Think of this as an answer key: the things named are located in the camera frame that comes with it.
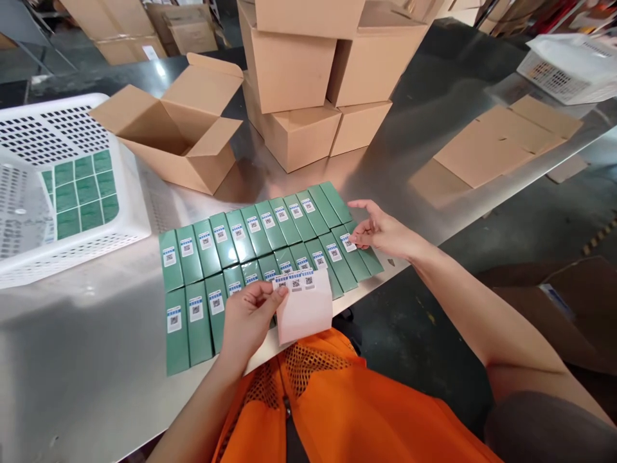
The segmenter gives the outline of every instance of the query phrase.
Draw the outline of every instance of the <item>cardboard box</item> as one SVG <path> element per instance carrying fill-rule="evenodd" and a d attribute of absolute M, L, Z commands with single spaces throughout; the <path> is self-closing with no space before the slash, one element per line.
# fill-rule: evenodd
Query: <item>cardboard box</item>
<path fill-rule="evenodd" d="M 191 367 L 214 357 L 210 316 L 206 301 L 206 285 L 203 281 L 193 283 L 185 289 L 188 312 L 188 351 Z"/>
<path fill-rule="evenodd" d="M 355 38 L 337 43 L 328 99 L 336 107 L 388 100 L 427 30 L 393 3 L 367 0 Z"/>
<path fill-rule="evenodd" d="M 163 45 L 155 35 L 99 41 L 94 45 L 111 66 L 167 58 Z"/>
<path fill-rule="evenodd" d="M 274 218 L 274 212 L 270 207 L 270 202 L 262 201 L 261 203 L 257 203 L 255 204 L 255 209 L 257 210 L 259 218 L 262 220 L 262 226 L 264 227 L 270 248 L 274 251 L 285 247 L 287 241 L 285 241 L 279 221 Z"/>
<path fill-rule="evenodd" d="M 155 34 L 139 0 L 62 0 L 62 4 L 94 41 Z"/>
<path fill-rule="evenodd" d="M 458 133 L 434 159 L 471 188 L 507 174 L 570 139 L 582 122 L 525 96 L 495 106 Z"/>
<path fill-rule="evenodd" d="M 329 105 L 262 114 L 247 72 L 242 90 L 249 121 L 287 173 L 328 157 L 341 119 L 339 111 Z"/>
<path fill-rule="evenodd" d="M 186 328 L 184 288 L 165 295 L 167 376 L 188 370 L 191 366 Z"/>
<path fill-rule="evenodd" d="M 370 145 L 391 106 L 392 102 L 387 101 L 338 108 L 341 121 L 330 155 L 336 156 Z"/>
<path fill-rule="evenodd" d="M 225 327 L 225 305 L 227 304 L 227 289 L 222 273 L 206 278 L 206 293 L 210 308 L 210 328 L 214 352 L 218 354 L 223 345 L 223 329 Z"/>
<path fill-rule="evenodd" d="M 255 0 L 260 31 L 352 39 L 364 0 Z"/>
<path fill-rule="evenodd" d="M 231 238 L 231 230 L 227 222 L 227 217 L 224 212 L 212 215 L 210 217 L 210 225 L 212 226 L 212 234 L 214 242 L 219 253 L 220 266 L 222 268 L 231 267 L 238 264 L 238 255 L 236 248 L 233 245 Z"/>
<path fill-rule="evenodd" d="M 242 121 L 220 114 L 242 71 L 194 53 L 186 58 L 188 68 L 160 100 L 127 86 L 90 115 L 163 180 L 214 194 L 235 162 L 229 139 Z"/>
<path fill-rule="evenodd" d="M 336 39 L 260 32 L 255 5 L 246 0 L 238 0 L 238 14 L 246 64 L 262 112 L 322 106 Z"/>

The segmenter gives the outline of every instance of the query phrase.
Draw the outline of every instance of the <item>white crate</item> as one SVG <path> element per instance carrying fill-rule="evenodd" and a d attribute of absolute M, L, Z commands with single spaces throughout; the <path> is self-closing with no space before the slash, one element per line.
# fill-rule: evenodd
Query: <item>white crate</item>
<path fill-rule="evenodd" d="M 38 281 L 152 233 L 133 153 L 88 115 L 106 99 L 92 93 L 0 111 L 0 158 L 14 159 L 0 165 L 0 212 L 12 214 L 10 224 L 0 216 L 0 289 Z M 26 224 L 14 212 L 28 200 L 22 185 L 33 172 L 103 150 L 111 155 L 117 216 L 35 248 L 22 242 L 27 236 L 15 233 L 15 225 Z"/>

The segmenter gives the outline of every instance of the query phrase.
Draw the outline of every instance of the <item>hand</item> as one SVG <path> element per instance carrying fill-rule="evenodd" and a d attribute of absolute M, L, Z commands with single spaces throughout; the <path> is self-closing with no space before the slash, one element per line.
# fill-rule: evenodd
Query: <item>hand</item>
<path fill-rule="evenodd" d="M 270 320 L 287 291 L 285 286 L 273 291 L 272 283 L 257 281 L 227 300 L 221 359 L 244 371 L 249 359 L 264 342 Z"/>

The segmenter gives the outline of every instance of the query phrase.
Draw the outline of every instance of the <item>paper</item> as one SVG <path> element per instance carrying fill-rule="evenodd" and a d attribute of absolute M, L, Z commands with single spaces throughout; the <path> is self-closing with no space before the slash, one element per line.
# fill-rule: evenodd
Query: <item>paper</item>
<path fill-rule="evenodd" d="M 280 345 L 331 328 L 332 290 L 327 270 L 299 270 L 278 275 L 273 286 L 289 289 L 287 298 L 276 311 Z"/>

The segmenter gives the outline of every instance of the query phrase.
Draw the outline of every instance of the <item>cardboard flap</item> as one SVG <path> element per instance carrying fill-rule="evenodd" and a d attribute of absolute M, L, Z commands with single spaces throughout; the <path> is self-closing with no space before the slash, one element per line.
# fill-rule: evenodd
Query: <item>cardboard flap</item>
<path fill-rule="evenodd" d="M 117 135 L 158 101 L 149 93 L 127 85 L 89 114 L 100 125 Z"/>

